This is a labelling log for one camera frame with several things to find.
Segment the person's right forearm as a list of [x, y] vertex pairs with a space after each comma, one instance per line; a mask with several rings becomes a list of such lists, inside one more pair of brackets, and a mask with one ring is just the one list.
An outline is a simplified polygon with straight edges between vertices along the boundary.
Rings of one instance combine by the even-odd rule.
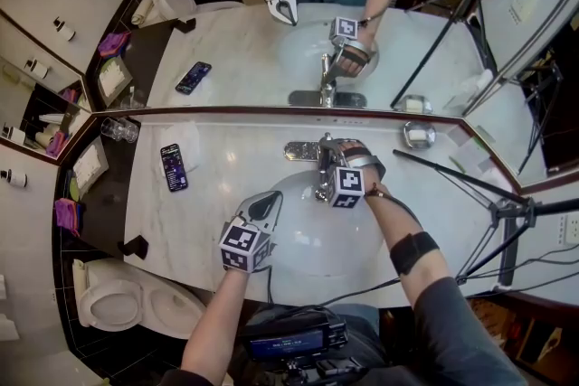
[[[383, 185], [373, 184], [365, 200], [384, 235], [389, 254], [390, 249], [408, 234], [424, 231], [409, 208], [392, 197]], [[411, 307], [415, 307], [426, 288], [449, 276], [450, 271], [440, 249], [424, 255], [408, 275], [398, 275]]]

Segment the white bottle with black cap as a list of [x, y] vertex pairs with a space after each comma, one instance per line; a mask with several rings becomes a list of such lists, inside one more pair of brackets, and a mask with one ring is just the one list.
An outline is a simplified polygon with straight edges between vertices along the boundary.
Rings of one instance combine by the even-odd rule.
[[25, 173], [16, 172], [12, 169], [0, 170], [0, 178], [18, 188], [25, 188], [28, 183], [28, 178]]

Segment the chrome faucet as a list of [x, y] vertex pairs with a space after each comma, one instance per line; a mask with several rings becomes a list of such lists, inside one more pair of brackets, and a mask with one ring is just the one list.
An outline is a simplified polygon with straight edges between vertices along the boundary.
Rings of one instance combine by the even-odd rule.
[[[326, 132], [323, 137], [332, 137], [332, 136], [330, 135], [329, 132]], [[318, 142], [290, 141], [285, 145], [283, 154], [285, 158], [289, 161], [316, 162], [318, 165], [319, 141]], [[328, 193], [329, 193], [329, 185], [326, 191], [327, 199], [324, 202], [328, 200]]]

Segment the black smartphone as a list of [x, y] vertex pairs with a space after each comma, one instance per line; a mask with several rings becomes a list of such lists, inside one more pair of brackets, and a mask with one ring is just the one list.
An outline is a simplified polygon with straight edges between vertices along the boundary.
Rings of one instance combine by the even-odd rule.
[[178, 144], [160, 149], [162, 169], [170, 193], [183, 191], [188, 187], [185, 165]]

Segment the black tripod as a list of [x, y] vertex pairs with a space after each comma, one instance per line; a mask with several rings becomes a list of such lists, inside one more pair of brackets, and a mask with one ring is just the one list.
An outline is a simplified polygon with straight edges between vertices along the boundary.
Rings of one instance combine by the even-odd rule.
[[[470, 279], [503, 277], [508, 274], [514, 274], [518, 266], [515, 264], [507, 266], [505, 262], [501, 263], [501, 267], [498, 270], [483, 273], [479, 273], [479, 271], [496, 257], [504, 259], [509, 253], [509, 249], [518, 239], [526, 231], [536, 226], [537, 218], [560, 213], [579, 212], [579, 198], [542, 204], [535, 202], [535, 200], [530, 197], [525, 198], [460, 171], [428, 161], [417, 155], [405, 153], [398, 149], [395, 149], [393, 154], [402, 159], [431, 168], [437, 174], [451, 181], [452, 184], [481, 204], [483, 208], [489, 212], [490, 225], [488, 230], [483, 234], [483, 238], [475, 247], [475, 250], [471, 252], [470, 257], [467, 258], [456, 277], [458, 283], [461, 285]], [[500, 223], [503, 221], [515, 222], [518, 219], [520, 219], [522, 223], [517, 226], [515, 231], [508, 233], [496, 249], [492, 250], [486, 257], [482, 257], [482, 251], [487, 247]]]

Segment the person's left forearm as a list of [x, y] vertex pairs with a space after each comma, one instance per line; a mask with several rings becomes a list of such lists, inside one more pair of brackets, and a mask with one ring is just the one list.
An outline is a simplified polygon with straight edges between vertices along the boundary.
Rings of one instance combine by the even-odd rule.
[[213, 386], [223, 383], [232, 359], [249, 278], [239, 269], [225, 272], [185, 346], [181, 369], [204, 377]]

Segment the person's right hand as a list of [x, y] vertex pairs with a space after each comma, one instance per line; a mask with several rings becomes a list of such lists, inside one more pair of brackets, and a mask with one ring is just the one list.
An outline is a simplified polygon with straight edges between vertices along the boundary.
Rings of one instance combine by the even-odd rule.
[[356, 169], [377, 169], [375, 157], [361, 142], [343, 140], [338, 144], [338, 148], [342, 156], [342, 166]]

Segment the narrow angled mirror panel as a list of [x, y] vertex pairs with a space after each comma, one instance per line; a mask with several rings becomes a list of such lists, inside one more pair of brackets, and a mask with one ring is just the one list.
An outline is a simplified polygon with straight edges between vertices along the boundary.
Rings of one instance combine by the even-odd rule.
[[0, 146], [57, 165], [91, 119], [85, 76], [0, 9]]
[[521, 78], [571, 19], [579, 0], [488, 0], [483, 12], [498, 76], [467, 116], [523, 186], [547, 180], [539, 138], [545, 133]]

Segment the white wall socket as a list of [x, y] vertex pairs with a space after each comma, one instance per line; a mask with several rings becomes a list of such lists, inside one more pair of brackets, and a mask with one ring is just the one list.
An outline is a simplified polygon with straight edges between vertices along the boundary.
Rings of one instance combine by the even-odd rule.
[[579, 244], [579, 212], [560, 216], [557, 242], [564, 245]]

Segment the black armband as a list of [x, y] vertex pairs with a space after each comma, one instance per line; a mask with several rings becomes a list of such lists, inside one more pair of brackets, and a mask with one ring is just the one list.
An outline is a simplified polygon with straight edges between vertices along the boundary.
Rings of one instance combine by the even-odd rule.
[[408, 275], [414, 265], [426, 254], [439, 248], [426, 231], [408, 234], [390, 249], [390, 259], [396, 273]]

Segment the person's dark shirt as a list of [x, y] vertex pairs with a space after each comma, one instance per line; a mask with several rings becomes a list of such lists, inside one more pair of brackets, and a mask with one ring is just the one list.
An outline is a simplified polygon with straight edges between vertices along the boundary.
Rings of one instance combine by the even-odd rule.
[[[495, 345], [450, 277], [426, 288], [413, 307], [418, 354], [408, 365], [390, 365], [380, 338], [366, 320], [345, 315], [349, 340], [341, 350], [367, 368], [345, 386], [527, 386], [508, 357]], [[256, 367], [235, 342], [226, 377], [252, 386]], [[213, 386], [181, 369], [167, 371], [159, 386]]]

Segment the white paper towel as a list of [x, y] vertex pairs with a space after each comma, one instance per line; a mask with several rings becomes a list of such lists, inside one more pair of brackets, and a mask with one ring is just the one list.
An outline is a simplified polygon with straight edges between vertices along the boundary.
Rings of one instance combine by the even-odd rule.
[[183, 157], [185, 171], [190, 173], [201, 161], [200, 136], [195, 122], [183, 122], [166, 127], [160, 137], [160, 146], [177, 144]]

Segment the white oval sink basin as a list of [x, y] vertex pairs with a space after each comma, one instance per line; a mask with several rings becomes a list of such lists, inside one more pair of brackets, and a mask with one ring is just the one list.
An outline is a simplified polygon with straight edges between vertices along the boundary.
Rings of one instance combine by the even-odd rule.
[[384, 238], [362, 197], [354, 208], [316, 199], [318, 172], [290, 175], [274, 185], [283, 204], [273, 232], [275, 269], [308, 277], [337, 277], [370, 264]]

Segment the white paper sheet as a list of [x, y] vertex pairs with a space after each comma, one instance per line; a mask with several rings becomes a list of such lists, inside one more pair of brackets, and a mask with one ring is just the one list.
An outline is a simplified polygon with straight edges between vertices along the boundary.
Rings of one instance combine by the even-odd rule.
[[482, 176], [493, 166], [488, 151], [474, 137], [460, 145], [452, 157], [465, 167], [466, 174], [473, 177]]

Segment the large wall mirror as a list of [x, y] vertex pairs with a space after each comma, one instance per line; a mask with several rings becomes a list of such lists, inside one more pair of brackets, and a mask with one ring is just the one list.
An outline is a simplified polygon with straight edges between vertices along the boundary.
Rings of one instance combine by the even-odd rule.
[[194, 30], [181, 33], [168, 24], [132, 24], [140, 1], [0, 0], [0, 10], [41, 45], [38, 59], [57, 84], [64, 79], [58, 64], [83, 76], [93, 107], [102, 105], [98, 44], [109, 31], [129, 31], [123, 59], [149, 108], [286, 106], [294, 92], [319, 90], [322, 58], [333, 50], [331, 21], [357, 13], [304, 4], [292, 26], [258, 3], [196, 12]]

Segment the purple folded cloth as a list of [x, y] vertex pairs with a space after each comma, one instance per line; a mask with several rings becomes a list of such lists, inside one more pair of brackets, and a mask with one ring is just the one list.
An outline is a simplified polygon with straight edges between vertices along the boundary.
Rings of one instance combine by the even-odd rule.
[[61, 198], [54, 202], [56, 225], [76, 237], [82, 230], [82, 214], [84, 205], [70, 199]]

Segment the white toilet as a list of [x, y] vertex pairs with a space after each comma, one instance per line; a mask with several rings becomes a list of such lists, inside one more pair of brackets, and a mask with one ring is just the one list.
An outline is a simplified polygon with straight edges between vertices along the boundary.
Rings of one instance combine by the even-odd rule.
[[177, 284], [117, 259], [71, 264], [79, 322], [106, 332], [136, 325], [188, 339], [205, 305]]

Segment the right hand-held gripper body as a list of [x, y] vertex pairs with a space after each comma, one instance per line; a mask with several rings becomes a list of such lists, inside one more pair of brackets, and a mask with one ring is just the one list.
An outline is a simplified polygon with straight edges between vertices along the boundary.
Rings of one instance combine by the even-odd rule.
[[[385, 167], [375, 156], [376, 171], [384, 177]], [[328, 204], [334, 208], [354, 208], [365, 195], [365, 178], [363, 169], [344, 167], [341, 161], [336, 162], [333, 179], [329, 182]]]

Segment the tray with white packets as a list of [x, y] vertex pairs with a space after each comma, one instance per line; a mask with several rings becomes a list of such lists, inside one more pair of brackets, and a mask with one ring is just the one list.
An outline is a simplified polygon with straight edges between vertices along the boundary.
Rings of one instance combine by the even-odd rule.
[[80, 198], [109, 169], [101, 139], [97, 137], [79, 156], [73, 165]]

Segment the metal soap dish with soap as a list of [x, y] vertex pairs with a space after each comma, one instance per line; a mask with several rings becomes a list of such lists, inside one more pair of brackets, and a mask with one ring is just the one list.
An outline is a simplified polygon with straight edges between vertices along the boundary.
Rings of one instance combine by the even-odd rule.
[[409, 121], [403, 126], [405, 144], [413, 150], [426, 150], [433, 146], [436, 140], [435, 127], [426, 122]]

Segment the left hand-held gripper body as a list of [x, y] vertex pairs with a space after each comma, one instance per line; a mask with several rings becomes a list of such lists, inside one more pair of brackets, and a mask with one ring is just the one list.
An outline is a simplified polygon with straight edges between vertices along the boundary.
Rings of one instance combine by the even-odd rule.
[[272, 220], [249, 221], [241, 215], [226, 222], [219, 241], [223, 266], [256, 272], [273, 250], [275, 225]]

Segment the black chest-mounted recorder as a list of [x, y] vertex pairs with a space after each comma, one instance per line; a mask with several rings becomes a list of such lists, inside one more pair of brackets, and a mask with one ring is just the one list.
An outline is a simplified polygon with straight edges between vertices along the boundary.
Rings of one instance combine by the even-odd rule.
[[345, 386], [367, 372], [341, 353], [348, 343], [346, 321], [320, 307], [247, 325], [239, 339], [257, 369], [252, 386]]

